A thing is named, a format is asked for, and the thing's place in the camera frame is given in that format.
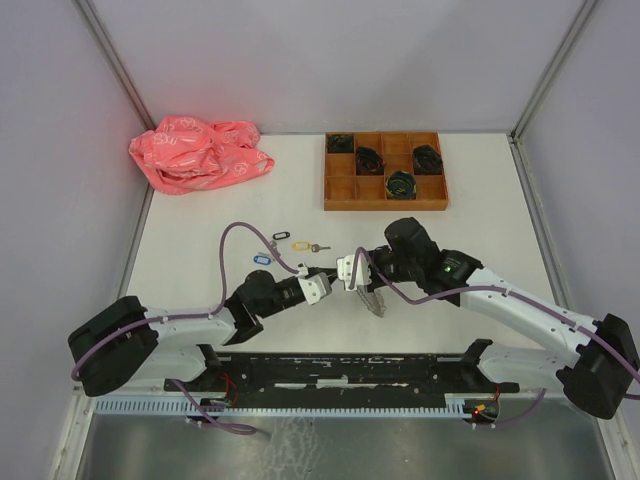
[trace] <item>metal floor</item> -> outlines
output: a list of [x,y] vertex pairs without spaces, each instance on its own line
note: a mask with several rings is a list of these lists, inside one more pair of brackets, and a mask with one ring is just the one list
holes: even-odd
[[[526,409],[502,401],[503,418]],[[79,479],[613,479],[595,421],[562,400],[503,430],[462,420],[234,418],[264,433],[180,417],[94,415]]]

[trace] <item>metal frame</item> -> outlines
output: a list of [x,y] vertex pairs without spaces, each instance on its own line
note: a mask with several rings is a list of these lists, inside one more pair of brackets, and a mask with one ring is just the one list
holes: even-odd
[[[77,8],[97,46],[100,48],[101,53],[119,85],[122,87],[124,94],[129,99],[140,122],[145,128],[154,129],[155,123],[109,39],[106,28],[100,21],[91,0],[71,1]],[[529,209],[529,215],[540,246],[554,298],[556,303],[570,309],[573,304],[570,291],[557,258],[556,249],[549,233],[540,198],[536,193],[537,189],[535,188],[535,182],[528,166],[526,152],[522,145],[522,137],[529,128],[536,113],[539,111],[555,79],[558,77],[562,67],[565,65],[576,43],[584,33],[586,26],[600,4],[601,0],[585,0],[583,2],[569,30],[555,51],[545,71],[542,73],[511,135],[508,135],[518,177],[520,178],[525,201]],[[133,234],[131,249],[116,297],[120,297],[126,293],[152,197],[153,189],[149,185],[141,205],[140,216]],[[151,395],[158,395],[158,392],[149,393]],[[87,398],[79,391],[74,391],[65,426],[61,434],[60,444],[54,457],[54,463],[50,473],[51,479],[66,480],[75,478],[96,403],[95,399]],[[618,412],[611,421],[599,420],[598,423],[602,432],[603,443],[609,454],[616,478],[635,478],[640,480],[640,462],[636,449],[633,447],[633,440],[627,429],[627,424],[622,412]]]
[[547,65],[547,68],[542,73],[540,80],[538,80],[538,84],[536,85],[527,106],[524,108],[522,115],[520,115],[520,118],[513,127],[511,136],[516,140],[521,139],[525,131],[529,128],[531,121],[549,93],[553,82],[567,62],[567,59],[584,33],[589,21],[593,18],[593,14],[600,3],[601,0],[585,0],[578,10],[569,30],[560,42],[560,46],[556,49],[551,61]]

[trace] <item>white bracket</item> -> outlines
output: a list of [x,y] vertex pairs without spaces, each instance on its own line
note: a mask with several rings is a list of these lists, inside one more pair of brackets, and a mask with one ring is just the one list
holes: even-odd
[[304,298],[309,305],[315,305],[324,297],[331,293],[331,282],[326,273],[309,275],[309,269],[304,263],[298,265],[298,283],[304,294]]
[[369,285],[371,276],[369,274],[369,265],[364,256],[358,257],[358,271],[356,272],[356,282],[351,288],[351,275],[353,273],[353,264],[355,263],[355,255],[347,255],[339,258],[337,261],[338,280],[344,282],[344,289],[347,292],[355,292],[359,286]]

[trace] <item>key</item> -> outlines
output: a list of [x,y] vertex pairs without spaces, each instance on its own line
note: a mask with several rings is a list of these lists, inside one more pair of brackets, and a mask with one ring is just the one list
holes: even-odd
[[318,253],[320,250],[331,250],[331,247],[321,247],[317,243],[314,243],[313,245],[311,245],[311,251],[313,253]]

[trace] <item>key tag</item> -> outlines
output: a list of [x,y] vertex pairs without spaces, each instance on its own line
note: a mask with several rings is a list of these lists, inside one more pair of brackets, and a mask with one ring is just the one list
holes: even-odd
[[294,250],[296,250],[298,252],[303,252],[305,250],[310,250],[311,249],[311,242],[293,242],[293,245],[291,245],[291,248],[293,248]]
[[253,257],[253,262],[257,263],[258,265],[271,265],[271,259],[264,255],[256,255],[255,257]]
[[278,232],[274,233],[271,238],[274,240],[284,240],[285,238],[289,238],[291,234],[289,232]]

